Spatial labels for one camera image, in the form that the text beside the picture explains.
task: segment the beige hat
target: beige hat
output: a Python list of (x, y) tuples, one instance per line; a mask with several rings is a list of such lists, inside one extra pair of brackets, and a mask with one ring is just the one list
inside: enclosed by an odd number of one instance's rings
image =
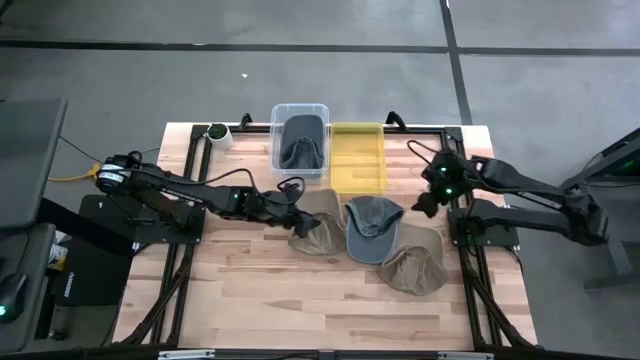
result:
[(311, 229), (305, 238), (292, 235), (289, 246), (310, 255), (335, 255), (346, 249), (346, 225), (335, 190), (307, 191), (296, 205), (320, 220), (320, 225)]
[(394, 247), (378, 274), (390, 287), (413, 295), (427, 295), (449, 279), (442, 264), (442, 235), (437, 230), (400, 223)]

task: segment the gray floor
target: gray floor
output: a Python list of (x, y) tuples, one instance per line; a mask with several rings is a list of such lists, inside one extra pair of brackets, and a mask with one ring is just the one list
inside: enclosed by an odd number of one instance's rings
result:
[[(640, 47), (634, 0), (450, 0), (465, 47)], [(438, 1), (16, 0), (0, 36), (235, 44), (446, 45)], [(474, 124), (497, 156), (559, 184), (640, 126), (640, 57), (463, 56)], [(448, 55), (0, 50), (0, 98), (64, 97), (63, 135), (104, 158), (157, 147), (170, 121), (267, 121), (273, 105), (322, 102), (332, 121), (460, 124)], [(53, 175), (91, 161), (61, 143)], [(77, 209), (90, 182), (50, 184)], [(518, 200), (512, 202), (522, 205)], [(540, 344), (640, 357), (640, 287), (587, 295), (602, 248), (521, 231)]]

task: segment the gray baseball cap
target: gray baseball cap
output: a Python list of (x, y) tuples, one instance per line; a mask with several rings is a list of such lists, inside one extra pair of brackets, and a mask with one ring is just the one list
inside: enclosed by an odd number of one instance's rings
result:
[(347, 250), (354, 260), (380, 264), (391, 254), (404, 209), (377, 196), (360, 196), (347, 203)]

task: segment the yellow tray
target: yellow tray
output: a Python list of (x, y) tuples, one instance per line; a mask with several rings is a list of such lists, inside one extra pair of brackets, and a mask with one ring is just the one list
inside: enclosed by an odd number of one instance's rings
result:
[(382, 194), (387, 187), (384, 129), (378, 123), (331, 124), (331, 187), (342, 194)]

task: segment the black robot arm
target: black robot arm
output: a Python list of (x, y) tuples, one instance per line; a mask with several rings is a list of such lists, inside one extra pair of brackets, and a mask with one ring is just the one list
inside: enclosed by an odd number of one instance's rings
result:
[(465, 216), (458, 219), (458, 230), (476, 235), (491, 226), (503, 225), (557, 232), (586, 246), (607, 242), (608, 221), (588, 194), (576, 189), (563, 191), (529, 178), (501, 160), (480, 156), (467, 160), (453, 151), (435, 151), (416, 141), (409, 141), (407, 145), (414, 153), (412, 144), (435, 152), (433, 160), (422, 172), (422, 177), (429, 182), (429, 191), (418, 197), (413, 210), (433, 217), (438, 205), (446, 205), (473, 189), (513, 194), (554, 212), (499, 208), (490, 201), (475, 199)]
[[(142, 163), (136, 152), (107, 158), (99, 172), (96, 186), (109, 195), (130, 196), (157, 211), (161, 218), (175, 226), (190, 226), (192, 205), (202, 206), (223, 219), (259, 222), (270, 226), (294, 229), (300, 237), (319, 225), (311, 214), (299, 210), (295, 203), (304, 191), (304, 180), (287, 179), (278, 184), (278, 191), (260, 192), (253, 183), (251, 173), (237, 169), (216, 179), (196, 182), (164, 171), (160, 167)], [(246, 172), (252, 186), (207, 186), (235, 172)], [(174, 195), (183, 201), (167, 198)]]

